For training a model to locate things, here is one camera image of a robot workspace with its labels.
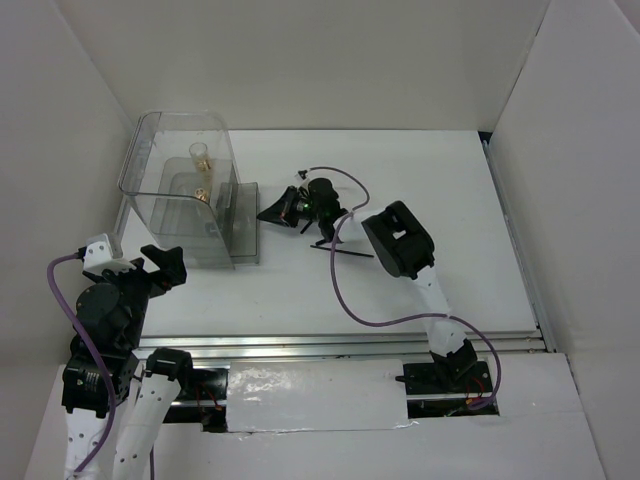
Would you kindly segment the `small beige bottle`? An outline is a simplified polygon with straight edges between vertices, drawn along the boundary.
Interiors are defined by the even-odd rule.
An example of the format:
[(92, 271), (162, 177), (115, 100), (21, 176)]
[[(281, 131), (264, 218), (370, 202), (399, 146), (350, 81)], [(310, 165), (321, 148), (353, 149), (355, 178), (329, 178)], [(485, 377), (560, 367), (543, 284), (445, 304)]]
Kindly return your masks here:
[(195, 189), (194, 191), (194, 197), (201, 201), (204, 202), (205, 204), (209, 205), (210, 207), (213, 207), (215, 205), (216, 200), (214, 199), (214, 191), (212, 187), (198, 187)]

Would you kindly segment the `clear acrylic organizer box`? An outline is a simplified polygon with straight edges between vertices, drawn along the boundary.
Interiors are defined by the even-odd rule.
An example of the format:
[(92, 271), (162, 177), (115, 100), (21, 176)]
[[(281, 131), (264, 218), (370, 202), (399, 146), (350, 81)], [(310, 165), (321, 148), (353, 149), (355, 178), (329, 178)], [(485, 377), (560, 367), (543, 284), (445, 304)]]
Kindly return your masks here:
[[(194, 197), (202, 187), (189, 154), (196, 142), (208, 146), (214, 162), (213, 207)], [(142, 114), (118, 187), (160, 248), (183, 248), (186, 265), (223, 269), (258, 263), (259, 187), (241, 182), (227, 124), (218, 114)]]

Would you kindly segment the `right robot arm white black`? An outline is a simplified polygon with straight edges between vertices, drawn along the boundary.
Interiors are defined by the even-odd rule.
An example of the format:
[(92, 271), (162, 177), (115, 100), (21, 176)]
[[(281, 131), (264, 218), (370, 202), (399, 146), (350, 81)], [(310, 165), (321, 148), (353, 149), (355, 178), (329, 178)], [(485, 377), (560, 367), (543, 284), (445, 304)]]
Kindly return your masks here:
[[(427, 334), (434, 361), (437, 384), (446, 391), (457, 391), (470, 378), (477, 354), (468, 339), (463, 322), (455, 322), (435, 271), (435, 243), (419, 220), (402, 201), (395, 201), (377, 213), (364, 210), (365, 203), (348, 210), (327, 178), (316, 178), (299, 187), (289, 186), (271, 206), (257, 214), (262, 222), (295, 228), (300, 222), (318, 225), (319, 247), (330, 252), (330, 278), (336, 298), (348, 316), (357, 323), (382, 328), (419, 319)], [(371, 256), (393, 278), (404, 279), (415, 287), (433, 313), (386, 322), (357, 317), (347, 306), (339, 289), (336, 273), (337, 247), (348, 241), (365, 239), (373, 248)]]

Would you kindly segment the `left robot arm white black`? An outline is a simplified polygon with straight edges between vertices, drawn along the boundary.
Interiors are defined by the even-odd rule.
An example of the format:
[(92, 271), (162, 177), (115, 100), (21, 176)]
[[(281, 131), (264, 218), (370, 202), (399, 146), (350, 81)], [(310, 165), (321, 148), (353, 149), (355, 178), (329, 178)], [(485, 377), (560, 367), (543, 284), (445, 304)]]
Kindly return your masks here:
[(197, 376), (186, 351), (159, 348), (145, 361), (135, 351), (150, 300), (186, 280), (182, 248), (146, 245), (128, 261), (106, 235), (49, 263), (49, 288), (75, 331), (62, 373), (65, 478), (155, 473), (161, 425), (172, 402), (194, 391)]

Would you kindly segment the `thin black eyeliner pencil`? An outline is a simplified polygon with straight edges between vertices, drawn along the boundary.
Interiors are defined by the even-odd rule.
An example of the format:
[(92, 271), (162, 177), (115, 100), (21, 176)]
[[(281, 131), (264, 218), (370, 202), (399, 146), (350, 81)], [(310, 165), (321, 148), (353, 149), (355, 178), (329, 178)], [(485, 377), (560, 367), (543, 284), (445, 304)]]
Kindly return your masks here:
[[(327, 252), (331, 252), (332, 251), (331, 246), (327, 246), (327, 245), (312, 244), (312, 245), (310, 245), (310, 248), (312, 248), (314, 250), (322, 250), (322, 251), (327, 251)], [(356, 252), (356, 251), (350, 251), (350, 250), (339, 249), (339, 248), (335, 249), (335, 253), (336, 254), (342, 254), (342, 255), (354, 256), (354, 257), (361, 257), (361, 258), (375, 258), (375, 256), (373, 254), (371, 254), (371, 253)]]

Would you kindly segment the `white foil cover plate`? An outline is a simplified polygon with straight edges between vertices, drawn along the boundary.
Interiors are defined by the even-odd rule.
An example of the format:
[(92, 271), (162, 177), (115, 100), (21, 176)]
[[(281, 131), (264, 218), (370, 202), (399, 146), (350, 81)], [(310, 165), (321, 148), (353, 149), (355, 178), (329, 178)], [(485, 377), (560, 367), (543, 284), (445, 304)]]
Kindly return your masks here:
[(410, 424), (398, 360), (234, 362), (231, 432), (393, 430)]

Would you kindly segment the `aluminium front rail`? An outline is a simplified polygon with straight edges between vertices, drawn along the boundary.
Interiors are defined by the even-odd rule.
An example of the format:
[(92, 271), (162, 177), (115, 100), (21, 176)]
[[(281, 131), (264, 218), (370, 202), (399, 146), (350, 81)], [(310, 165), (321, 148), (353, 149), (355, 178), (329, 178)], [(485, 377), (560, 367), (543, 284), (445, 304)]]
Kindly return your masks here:
[(141, 340), (136, 355), (146, 359), (159, 348), (187, 351), (196, 364), (206, 366), (231, 361), (422, 358), (429, 355), (427, 336), (411, 333), (147, 337)]

